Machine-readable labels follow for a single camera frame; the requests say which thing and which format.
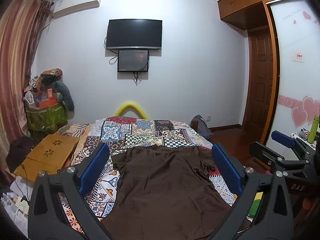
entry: bed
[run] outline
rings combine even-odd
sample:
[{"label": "bed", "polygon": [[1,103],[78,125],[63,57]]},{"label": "bed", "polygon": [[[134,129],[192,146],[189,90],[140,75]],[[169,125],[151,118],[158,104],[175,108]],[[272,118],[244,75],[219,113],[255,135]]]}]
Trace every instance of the bed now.
[{"label": "bed", "polygon": [[[85,157],[91,154],[99,142],[108,144],[110,149],[110,158],[92,192],[85,199],[100,221],[110,213],[114,206],[117,182],[120,177],[119,172],[113,168],[111,155],[125,152],[126,149],[135,146],[181,147],[196,145],[207,149],[212,147],[209,141],[195,132],[187,123],[169,120],[145,120],[114,116],[97,120],[82,133],[71,165],[81,163]],[[236,196],[229,191],[218,169],[210,173],[210,180],[223,200],[232,205]],[[82,232],[64,194],[59,193],[59,198],[71,227]]]}]

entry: brown t-shirt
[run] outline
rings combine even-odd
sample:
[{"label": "brown t-shirt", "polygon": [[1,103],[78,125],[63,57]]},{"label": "brown t-shirt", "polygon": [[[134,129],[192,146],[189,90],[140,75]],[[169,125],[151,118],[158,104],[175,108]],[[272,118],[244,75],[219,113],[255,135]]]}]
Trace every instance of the brown t-shirt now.
[{"label": "brown t-shirt", "polygon": [[154,145],[111,158],[120,179],[116,203],[101,223],[116,240],[204,238],[231,208],[209,180],[210,150]]}]

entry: green bottle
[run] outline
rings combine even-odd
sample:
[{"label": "green bottle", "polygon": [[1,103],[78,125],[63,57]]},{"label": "green bottle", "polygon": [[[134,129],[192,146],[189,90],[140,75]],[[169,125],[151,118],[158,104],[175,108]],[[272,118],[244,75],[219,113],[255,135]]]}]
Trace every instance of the green bottle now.
[{"label": "green bottle", "polygon": [[313,118],[313,122],[312,122],[312,126],[311,126],[311,130],[308,136],[308,143],[313,144],[313,142],[315,141],[315,136],[316,136],[316,132],[318,129],[318,125],[319,125],[319,116],[315,115],[315,117]]}]

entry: white air conditioner unit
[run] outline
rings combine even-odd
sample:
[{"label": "white air conditioner unit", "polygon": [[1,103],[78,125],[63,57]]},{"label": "white air conditioner unit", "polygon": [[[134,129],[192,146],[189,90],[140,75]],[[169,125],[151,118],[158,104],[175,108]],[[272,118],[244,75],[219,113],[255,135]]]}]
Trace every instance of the white air conditioner unit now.
[{"label": "white air conditioner unit", "polygon": [[53,10],[53,18],[100,6],[101,0],[59,0]]}]

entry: striped curtain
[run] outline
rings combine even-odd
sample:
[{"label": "striped curtain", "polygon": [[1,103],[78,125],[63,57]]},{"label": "striped curtain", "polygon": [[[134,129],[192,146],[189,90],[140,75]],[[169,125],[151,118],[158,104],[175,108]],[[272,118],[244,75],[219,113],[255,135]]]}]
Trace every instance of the striped curtain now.
[{"label": "striped curtain", "polygon": [[0,20],[0,168],[9,144],[27,132],[22,101],[52,0],[13,0]]}]

